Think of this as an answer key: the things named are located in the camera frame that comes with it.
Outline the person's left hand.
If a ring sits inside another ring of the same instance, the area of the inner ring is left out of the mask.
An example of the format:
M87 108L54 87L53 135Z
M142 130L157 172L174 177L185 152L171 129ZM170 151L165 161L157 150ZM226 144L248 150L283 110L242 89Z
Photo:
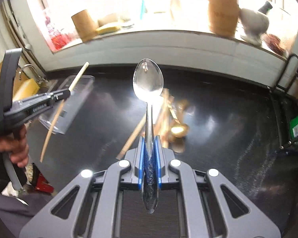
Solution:
M10 160L19 168L25 167L29 162L29 145L27 143L27 128L22 125L15 130L14 137L1 136L0 137L0 153L10 154Z

